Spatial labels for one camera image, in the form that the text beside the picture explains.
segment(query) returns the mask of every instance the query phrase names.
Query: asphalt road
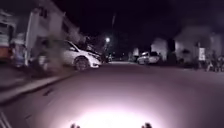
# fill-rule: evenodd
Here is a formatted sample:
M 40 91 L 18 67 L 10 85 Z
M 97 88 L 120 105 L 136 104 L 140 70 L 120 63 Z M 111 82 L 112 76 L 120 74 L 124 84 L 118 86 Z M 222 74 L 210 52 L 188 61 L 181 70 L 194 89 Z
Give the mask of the asphalt road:
M 223 128 L 224 74 L 114 63 L 4 106 L 13 128 Z

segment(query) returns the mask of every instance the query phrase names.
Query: night sky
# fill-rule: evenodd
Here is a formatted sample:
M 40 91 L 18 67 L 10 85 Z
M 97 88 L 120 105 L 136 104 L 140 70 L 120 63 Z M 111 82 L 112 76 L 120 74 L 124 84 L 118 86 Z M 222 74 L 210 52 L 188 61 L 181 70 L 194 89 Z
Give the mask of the night sky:
M 222 29 L 221 0 L 54 0 L 81 32 L 90 36 L 116 33 L 143 47 L 156 38 L 175 37 L 184 26 Z M 116 21 L 112 29 L 112 17 Z

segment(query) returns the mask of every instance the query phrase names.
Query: street light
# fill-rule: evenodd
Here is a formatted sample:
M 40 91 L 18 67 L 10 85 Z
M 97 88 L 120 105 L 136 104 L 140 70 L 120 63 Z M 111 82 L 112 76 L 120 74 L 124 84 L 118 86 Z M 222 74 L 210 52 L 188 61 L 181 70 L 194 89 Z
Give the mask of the street light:
M 107 43 L 109 43 L 109 42 L 110 42 L 110 38 L 109 38 L 109 37 L 106 37 L 106 39 L 105 39 L 105 40 L 106 40 L 106 42 L 107 42 Z

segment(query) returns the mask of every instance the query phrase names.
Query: white car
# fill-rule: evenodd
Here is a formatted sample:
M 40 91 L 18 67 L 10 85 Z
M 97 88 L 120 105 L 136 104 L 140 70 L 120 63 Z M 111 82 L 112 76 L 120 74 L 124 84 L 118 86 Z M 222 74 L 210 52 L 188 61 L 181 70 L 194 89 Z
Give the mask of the white car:
M 70 41 L 60 41 L 60 43 L 64 43 L 62 60 L 65 64 L 74 66 L 77 70 L 98 68 L 101 65 L 99 55 L 81 50 Z
M 156 52 L 143 52 L 137 59 L 138 64 L 155 64 L 159 62 L 159 56 Z

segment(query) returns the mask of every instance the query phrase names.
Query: house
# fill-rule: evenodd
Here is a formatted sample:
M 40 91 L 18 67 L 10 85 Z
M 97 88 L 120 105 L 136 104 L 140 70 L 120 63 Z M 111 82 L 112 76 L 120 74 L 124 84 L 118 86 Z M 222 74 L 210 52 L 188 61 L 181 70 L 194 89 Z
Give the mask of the house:
M 175 52 L 178 58 L 183 58 L 183 51 L 190 53 L 191 59 L 198 58 L 199 47 L 205 48 L 206 56 L 224 53 L 222 35 L 214 33 L 208 26 L 187 26 L 175 38 Z
M 21 3 L 25 3 L 24 6 L 14 7 Z M 73 25 L 51 0 L 0 1 L 0 8 L 17 17 L 16 33 L 26 35 L 26 60 L 29 60 L 31 50 L 39 38 L 53 36 L 75 42 L 85 41 L 85 37 L 79 33 L 79 28 Z

